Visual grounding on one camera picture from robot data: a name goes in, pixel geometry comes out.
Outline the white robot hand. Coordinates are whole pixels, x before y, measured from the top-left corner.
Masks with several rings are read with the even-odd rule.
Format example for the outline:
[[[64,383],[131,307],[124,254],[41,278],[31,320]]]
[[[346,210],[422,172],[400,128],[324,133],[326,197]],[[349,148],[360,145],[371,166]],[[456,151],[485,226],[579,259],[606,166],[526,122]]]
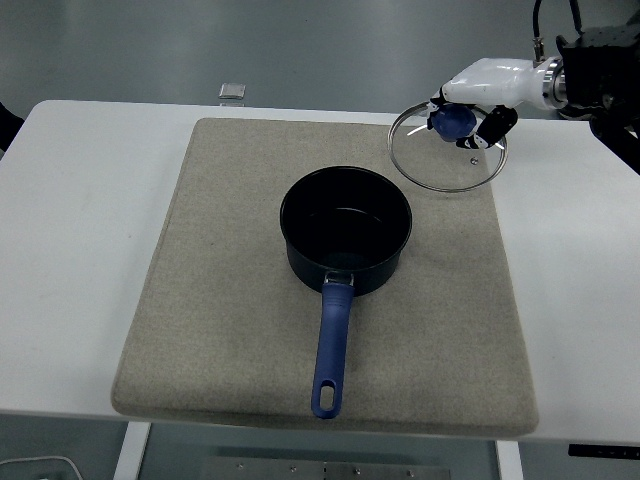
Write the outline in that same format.
[[[426,128],[464,149],[487,149],[513,128],[516,107],[548,109],[552,59],[483,58],[444,83],[427,103]]]

